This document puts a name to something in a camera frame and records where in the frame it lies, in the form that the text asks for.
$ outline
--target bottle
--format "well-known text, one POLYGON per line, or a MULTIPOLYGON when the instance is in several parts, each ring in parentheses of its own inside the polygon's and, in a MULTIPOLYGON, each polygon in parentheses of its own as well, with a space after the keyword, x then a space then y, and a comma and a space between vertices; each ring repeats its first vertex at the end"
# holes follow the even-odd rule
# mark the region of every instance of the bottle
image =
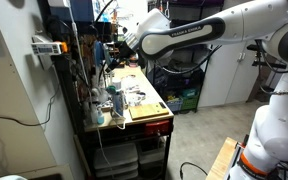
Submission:
POLYGON ((103 123, 104 123, 104 115, 101 108, 99 108, 97 110, 97 124, 103 124, 103 123))
POLYGON ((92 104, 92 107, 91 107, 91 118, 92 118, 92 123, 96 124, 97 123, 97 109, 96 109, 95 104, 92 104))

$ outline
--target white wall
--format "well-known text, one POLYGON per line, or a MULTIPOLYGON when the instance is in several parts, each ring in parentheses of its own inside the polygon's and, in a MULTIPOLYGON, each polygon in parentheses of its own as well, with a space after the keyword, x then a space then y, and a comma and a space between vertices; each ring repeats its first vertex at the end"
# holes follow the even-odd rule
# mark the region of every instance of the white wall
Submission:
MULTIPOLYGON (((0 45, 4 46, 0 52, 0 115, 32 124, 46 120, 49 98, 58 86, 54 71, 43 71, 30 47, 35 30, 41 29, 36 1, 0 0, 0 45)), ((0 174, 6 173, 3 168, 16 173, 69 163, 75 179, 84 178, 61 91, 48 124, 28 128, 0 120, 0 133, 8 160, 0 174)))

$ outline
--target power cord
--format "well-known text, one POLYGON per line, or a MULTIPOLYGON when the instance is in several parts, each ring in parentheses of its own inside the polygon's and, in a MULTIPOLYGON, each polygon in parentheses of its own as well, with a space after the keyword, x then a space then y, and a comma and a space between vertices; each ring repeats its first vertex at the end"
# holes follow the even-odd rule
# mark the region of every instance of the power cord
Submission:
POLYGON ((196 165, 196 164, 190 163, 190 162, 184 162, 184 163, 181 165, 181 168, 180 168, 180 177, 181 177, 181 180, 183 180, 183 176, 184 176, 184 173, 183 173, 183 170, 182 170, 182 168, 183 168, 184 165, 195 166, 195 167, 199 168, 199 169, 207 176, 207 172, 206 172, 203 168, 199 167, 199 166, 196 165))
POLYGON ((194 66, 192 69, 189 69, 189 70, 186 70, 186 71, 182 71, 182 72, 177 72, 177 71, 171 71, 169 69, 166 69, 165 67, 162 67, 160 64, 156 63, 154 61, 154 64, 161 68, 162 70, 170 73, 170 74, 176 74, 176 75, 180 75, 180 74, 186 74, 186 73, 189 73, 189 72, 193 72, 195 71, 196 69, 198 69, 202 64, 204 64, 205 61, 209 60, 210 57, 217 51, 221 48, 222 46, 216 46, 199 64, 197 64, 196 66, 194 66))
POLYGON ((81 67, 82 67, 84 79, 85 79, 85 81, 86 81, 86 84, 89 85, 88 79, 87 79, 87 75, 86 75, 86 72, 85 72, 86 70, 85 70, 83 58, 82 58, 82 55, 81 55, 81 47, 80 47, 80 42, 79 42, 79 38, 78 38, 78 31, 77 31, 76 23, 75 23, 75 21, 74 21, 74 17, 73 17, 71 5, 69 5, 68 9, 69 9, 70 17, 71 17, 71 20, 72 20, 72 29, 73 29, 74 36, 75 36, 75 40, 76 40, 76 45, 77 45, 79 60, 80 60, 80 64, 81 64, 81 67))
POLYGON ((57 86, 57 89, 56 89, 54 95, 50 98, 50 101, 49 101, 49 103, 47 105, 47 107, 48 107, 48 118, 47 118, 47 120, 45 122, 38 123, 38 124, 26 124, 26 123, 22 123, 20 120, 18 120, 16 118, 6 117, 6 116, 0 116, 0 119, 14 121, 14 122, 16 122, 16 123, 18 123, 18 124, 20 124, 22 126, 29 126, 29 127, 40 126, 40 125, 48 123, 51 120, 52 104, 54 103, 55 96, 57 95, 59 89, 60 89, 60 85, 57 86))
POLYGON ((113 168, 111 166, 111 163, 108 161, 106 155, 105 155, 105 152, 104 152, 104 149, 103 149, 103 144, 102 144, 102 138, 101 138, 101 133, 100 133, 100 130, 98 128, 98 126, 96 126, 96 130, 97 130, 97 134, 98 134, 98 140, 99 140, 99 143, 100 143, 100 148, 101 148, 101 151, 102 151, 102 155, 104 157, 104 160, 106 161, 106 163, 108 164, 109 168, 111 171, 113 171, 113 168))
MULTIPOLYGON (((263 52, 263 48, 262 48, 262 46, 261 46, 260 41, 259 41, 259 40, 255 40, 255 42, 256 42, 258 48, 262 51, 261 54, 262 54, 263 59, 265 60, 266 64, 268 65, 268 67, 269 67, 272 71, 274 70, 273 72, 277 71, 277 70, 275 70, 274 68, 272 68, 271 65, 269 64, 269 62, 266 60, 266 57, 265 57, 265 54, 264 54, 264 52, 263 52)), ((262 73, 261 73, 261 65, 260 65, 261 58, 260 58, 260 56, 257 56, 257 61, 259 62, 259 63, 258 63, 258 77, 259 77, 259 79, 260 79, 260 82, 262 82, 262 73)), ((283 71, 283 72, 282 72, 282 71, 277 71, 276 73, 288 73, 288 71, 283 71)), ((260 83, 260 89, 261 89, 265 94, 269 94, 269 95, 288 95, 288 90, 272 91, 272 92, 266 91, 266 90, 263 88, 263 86, 262 86, 261 83, 260 83)))
POLYGON ((262 54, 262 56, 263 56, 263 59, 264 59, 265 63, 266 63, 267 66, 271 69, 271 71, 273 71, 273 72, 275 72, 275 73, 281 73, 281 74, 288 73, 288 70, 287 70, 287 71, 278 71, 278 70, 274 69, 274 68, 271 66, 271 64, 270 64, 270 63, 267 61, 267 59, 266 59, 265 52, 264 52, 263 46, 262 46, 262 44, 261 44, 261 40, 255 40, 255 42, 256 42, 257 47, 258 47, 258 48, 260 49, 260 51, 261 51, 261 54, 262 54))

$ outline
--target concrete floor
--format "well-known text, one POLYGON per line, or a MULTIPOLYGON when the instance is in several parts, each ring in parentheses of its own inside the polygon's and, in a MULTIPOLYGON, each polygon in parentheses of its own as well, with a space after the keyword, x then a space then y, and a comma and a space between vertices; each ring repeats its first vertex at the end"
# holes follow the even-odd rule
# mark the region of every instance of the concrete floor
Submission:
MULTIPOLYGON (((167 180, 180 179, 180 166, 185 161, 200 166, 208 173, 226 137, 242 141, 249 133, 256 109, 265 104, 255 100, 176 115, 167 180)), ((184 180, 205 179, 203 172, 193 166, 184 166, 183 172, 184 180)))

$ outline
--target box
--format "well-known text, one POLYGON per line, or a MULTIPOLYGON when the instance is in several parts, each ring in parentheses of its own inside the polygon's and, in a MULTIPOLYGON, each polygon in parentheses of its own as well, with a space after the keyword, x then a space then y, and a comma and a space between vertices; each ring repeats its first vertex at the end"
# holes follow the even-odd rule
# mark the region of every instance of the box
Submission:
POLYGON ((159 137, 140 142, 137 144, 137 151, 140 177, 144 179, 157 179, 163 170, 165 139, 159 137))
POLYGON ((101 149, 94 154, 94 169, 99 179, 111 179, 120 176, 121 179, 132 179, 138 174, 138 154, 134 143, 120 144, 103 148, 110 165, 104 159, 101 149))
POLYGON ((177 112, 181 110, 182 104, 183 104, 182 99, 174 99, 166 102, 166 105, 172 112, 177 112))
POLYGON ((192 97, 192 96, 195 96, 196 95, 196 89, 184 89, 182 91, 182 96, 183 97, 192 97))
POLYGON ((191 97, 182 97, 183 99, 183 104, 181 106, 181 111, 182 110, 191 110, 197 108, 197 103, 198 103, 198 95, 191 96, 191 97))

